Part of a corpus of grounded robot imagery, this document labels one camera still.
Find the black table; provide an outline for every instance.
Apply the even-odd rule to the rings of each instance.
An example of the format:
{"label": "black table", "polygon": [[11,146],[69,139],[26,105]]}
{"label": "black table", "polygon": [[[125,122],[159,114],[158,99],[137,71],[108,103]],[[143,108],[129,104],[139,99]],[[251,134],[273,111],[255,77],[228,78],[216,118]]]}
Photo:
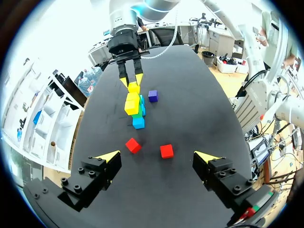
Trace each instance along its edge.
{"label": "black table", "polygon": [[[152,49],[150,56],[163,50]],[[129,76],[134,75],[133,62],[126,67]],[[82,158],[116,150],[121,151],[122,167],[109,189],[101,191],[80,216],[111,228],[225,227],[233,211],[205,189],[192,158],[196,150],[226,156],[250,178],[244,136],[226,95],[188,46],[173,46],[157,59],[142,60],[142,67],[144,129],[134,129],[124,111],[127,89],[119,80],[117,64],[105,69],[90,97],[72,174]],[[149,90],[158,91],[158,102],[149,102]],[[137,154],[125,146],[132,137],[142,145]],[[160,146],[166,144],[173,145],[174,158],[161,158]]]}

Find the green cube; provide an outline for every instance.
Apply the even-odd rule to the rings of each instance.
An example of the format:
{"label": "green cube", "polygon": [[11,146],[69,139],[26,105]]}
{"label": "green cube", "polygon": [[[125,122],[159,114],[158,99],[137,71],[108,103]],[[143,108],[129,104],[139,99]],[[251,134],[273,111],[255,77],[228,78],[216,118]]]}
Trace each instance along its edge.
{"label": "green cube", "polygon": [[138,114],[132,115],[133,118],[140,118],[143,116],[143,110],[141,108],[141,105],[139,104],[139,108],[138,108]]}

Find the screw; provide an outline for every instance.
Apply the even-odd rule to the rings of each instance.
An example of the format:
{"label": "screw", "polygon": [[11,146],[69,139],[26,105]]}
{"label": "screw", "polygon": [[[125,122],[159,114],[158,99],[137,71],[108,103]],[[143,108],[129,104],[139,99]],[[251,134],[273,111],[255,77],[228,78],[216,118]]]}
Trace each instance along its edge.
{"label": "screw", "polygon": [[38,200],[38,199],[39,199],[39,197],[40,197],[40,195],[39,195],[39,194],[37,194],[37,193],[35,193],[35,195],[34,195],[34,199]]}
{"label": "screw", "polygon": [[95,177],[95,176],[96,176],[96,174],[95,174],[95,172],[94,172],[94,171],[90,171],[90,172],[89,172],[89,176],[90,176],[90,177]]}
{"label": "screw", "polygon": [[235,192],[235,193],[238,193],[239,191],[241,191],[241,186],[239,186],[239,185],[236,185],[236,186],[234,186],[234,188],[233,188],[233,191]]}
{"label": "screw", "polygon": [[80,187],[80,185],[74,185],[74,191],[77,193],[80,193],[82,191],[82,188]]}
{"label": "screw", "polygon": [[80,167],[80,168],[78,168],[78,172],[79,172],[80,174],[83,174],[83,173],[85,173],[85,170],[84,170],[84,168]]}
{"label": "screw", "polygon": [[225,177],[225,176],[226,176],[226,173],[225,173],[225,172],[220,172],[220,173],[219,173],[219,176],[220,176],[220,177]]}
{"label": "screw", "polygon": [[246,185],[252,185],[254,183],[253,179],[248,179]]}
{"label": "screw", "polygon": [[67,178],[65,177],[61,178],[61,183],[62,185],[67,185],[68,184]]}

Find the shelving unit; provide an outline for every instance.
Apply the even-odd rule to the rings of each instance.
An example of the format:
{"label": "shelving unit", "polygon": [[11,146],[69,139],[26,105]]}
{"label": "shelving unit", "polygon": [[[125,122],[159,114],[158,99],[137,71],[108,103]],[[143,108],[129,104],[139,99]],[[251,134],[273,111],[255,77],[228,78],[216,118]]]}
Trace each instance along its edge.
{"label": "shelving unit", "polygon": [[[43,76],[41,72],[33,71],[32,66],[33,63],[24,67],[20,79],[5,91],[1,139],[24,157],[42,166],[70,173],[68,163],[71,145],[78,119],[84,109],[51,73],[50,76]],[[63,92],[61,97],[50,89],[52,83]],[[69,104],[78,109],[72,110]],[[21,127],[19,120],[23,121],[24,118],[26,120]],[[22,135],[18,139],[19,128],[22,129]],[[56,144],[55,154],[52,154],[51,142]]]}

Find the yellow cube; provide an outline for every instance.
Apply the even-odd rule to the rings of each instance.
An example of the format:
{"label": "yellow cube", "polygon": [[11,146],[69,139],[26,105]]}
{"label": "yellow cube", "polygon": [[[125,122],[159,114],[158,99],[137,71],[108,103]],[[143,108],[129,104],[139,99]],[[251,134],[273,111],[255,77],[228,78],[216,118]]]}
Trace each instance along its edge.
{"label": "yellow cube", "polygon": [[136,104],[139,104],[139,95],[136,92],[128,93],[126,101],[135,101]]}
{"label": "yellow cube", "polygon": [[135,100],[126,101],[124,104],[124,110],[128,115],[136,115],[139,111],[139,105]]}
{"label": "yellow cube", "polygon": [[140,90],[141,90],[141,87],[140,87],[139,85],[137,85],[136,82],[130,82],[130,83],[129,83],[128,90],[129,90],[130,93],[136,92],[136,93],[139,94],[139,92],[140,92]]}

